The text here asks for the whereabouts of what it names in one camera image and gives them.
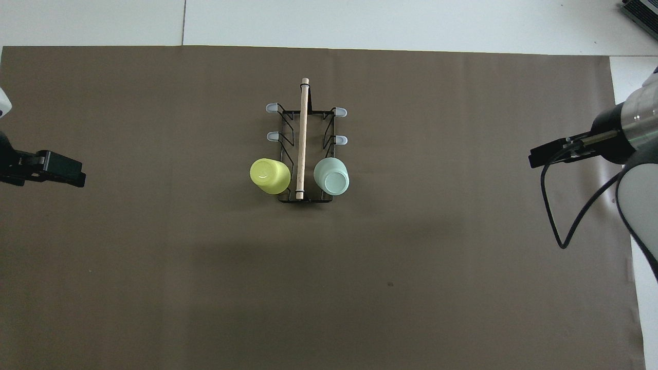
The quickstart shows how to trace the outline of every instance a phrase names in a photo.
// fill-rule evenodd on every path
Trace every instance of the brown mat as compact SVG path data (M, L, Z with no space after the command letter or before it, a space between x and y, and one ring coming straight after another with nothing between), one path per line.
M302 77L349 110L325 205L248 175ZM607 57L6 47L0 86L14 147L88 174L0 184L3 368L644 367L612 195L562 251L526 158L613 105ZM551 169L563 233L618 169Z

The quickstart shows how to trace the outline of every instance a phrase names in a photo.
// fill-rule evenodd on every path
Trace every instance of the cup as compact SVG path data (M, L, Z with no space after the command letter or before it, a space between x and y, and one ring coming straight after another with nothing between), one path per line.
M338 158L328 157L318 162L313 178L320 189L331 196L343 194L349 186L347 168Z
M290 170L285 163L261 158L251 165L251 181L268 194L279 194L290 185Z

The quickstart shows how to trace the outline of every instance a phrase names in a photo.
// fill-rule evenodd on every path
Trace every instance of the wooden dowel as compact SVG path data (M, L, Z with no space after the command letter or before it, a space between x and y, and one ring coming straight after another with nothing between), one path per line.
M297 157L297 191L295 198L304 199L304 170L306 169L306 122L309 118L309 79L301 79L301 108L299 113L299 156Z

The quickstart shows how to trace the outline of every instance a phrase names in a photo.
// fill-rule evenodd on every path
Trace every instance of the white rubber tip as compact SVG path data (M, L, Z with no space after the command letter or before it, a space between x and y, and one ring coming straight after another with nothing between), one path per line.
M347 109L336 107L336 117L346 117L346 116L347 116Z
M336 135L336 145L347 144L347 136Z
M267 140L271 142L277 142L279 141L279 132L278 131L272 131L267 133Z
M276 113L279 111L279 104L278 103L269 103L268 105L265 105L265 111L267 113Z

